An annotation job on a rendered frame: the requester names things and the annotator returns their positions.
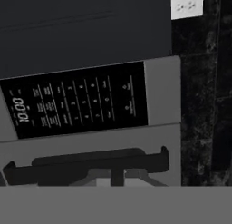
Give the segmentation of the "grey microwave oven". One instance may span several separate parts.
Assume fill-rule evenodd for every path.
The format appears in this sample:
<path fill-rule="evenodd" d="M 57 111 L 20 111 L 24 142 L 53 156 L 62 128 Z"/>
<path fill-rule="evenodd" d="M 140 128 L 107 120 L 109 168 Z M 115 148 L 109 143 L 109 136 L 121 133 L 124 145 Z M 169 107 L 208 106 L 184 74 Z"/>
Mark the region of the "grey microwave oven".
<path fill-rule="evenodd" d="M 0 143 L 180 125 L 180 79 L 171 56 L 1 80 Z"/>

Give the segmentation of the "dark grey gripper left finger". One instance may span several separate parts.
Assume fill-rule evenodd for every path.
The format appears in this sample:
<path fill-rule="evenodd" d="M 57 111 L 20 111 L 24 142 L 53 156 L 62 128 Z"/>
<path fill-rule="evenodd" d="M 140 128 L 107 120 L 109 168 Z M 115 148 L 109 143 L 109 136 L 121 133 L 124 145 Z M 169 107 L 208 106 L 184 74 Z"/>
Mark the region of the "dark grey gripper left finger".
<path fill-rule="evenodd" d="M 110 169 L 90 169 L 83 179 L 71 183 L 71 186 L 96 187 L 97 179 L 109 179 L 110 185 L 116 181 L 117 175 Z"/>

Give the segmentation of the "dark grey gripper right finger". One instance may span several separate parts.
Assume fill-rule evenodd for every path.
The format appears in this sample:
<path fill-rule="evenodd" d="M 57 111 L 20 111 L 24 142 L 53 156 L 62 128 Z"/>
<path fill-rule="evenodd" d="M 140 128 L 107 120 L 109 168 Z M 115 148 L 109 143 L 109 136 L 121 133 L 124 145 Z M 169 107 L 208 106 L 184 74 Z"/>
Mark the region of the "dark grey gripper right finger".
<path fill-rule="evenodd" d="M 117 185 L 124 187 L 167 187 L 167 184 L 149 176 L 146 170 L 124 170 L 117 176 Z"/>

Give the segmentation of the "dark cupboard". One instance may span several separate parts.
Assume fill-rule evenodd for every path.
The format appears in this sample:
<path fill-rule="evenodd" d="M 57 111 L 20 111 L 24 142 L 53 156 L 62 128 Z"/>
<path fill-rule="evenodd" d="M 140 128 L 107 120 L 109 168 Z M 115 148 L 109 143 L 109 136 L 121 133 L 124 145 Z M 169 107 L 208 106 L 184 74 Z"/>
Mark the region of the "dark cupboard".
<path fill-rule="evenodd" d="M 0 80 L 171 53 L 171 0 L 0 0 Z"/>

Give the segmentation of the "white wall socket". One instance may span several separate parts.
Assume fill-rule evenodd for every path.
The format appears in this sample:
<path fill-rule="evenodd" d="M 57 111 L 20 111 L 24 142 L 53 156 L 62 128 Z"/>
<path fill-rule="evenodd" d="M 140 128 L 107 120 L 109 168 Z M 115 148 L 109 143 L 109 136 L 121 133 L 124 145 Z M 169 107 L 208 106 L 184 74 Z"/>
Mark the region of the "white wall socket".
<path fill-rule="evenodd" d="M 202 16 L 203 4 L 204 0 L 171 0 L 171 19 Z"/>

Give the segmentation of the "grey microwave door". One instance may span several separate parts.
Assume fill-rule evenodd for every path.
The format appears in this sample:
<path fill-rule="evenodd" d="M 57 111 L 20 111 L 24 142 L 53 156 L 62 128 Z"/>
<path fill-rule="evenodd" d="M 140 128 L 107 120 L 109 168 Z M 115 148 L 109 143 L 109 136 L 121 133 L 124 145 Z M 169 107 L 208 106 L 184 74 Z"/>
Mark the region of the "grey microwave door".
<path fill-rule="evenodd" d="M 140 148 L 147 154 L 169 150 L 170 169 L 150 176 L 169 186 L 181 185 L 180 125 L 149 126 L 113 131 L 86 132 L 0 143 L 0 170 L 10 161 L 30 165 L 34 158 L 95 151 Z"/>

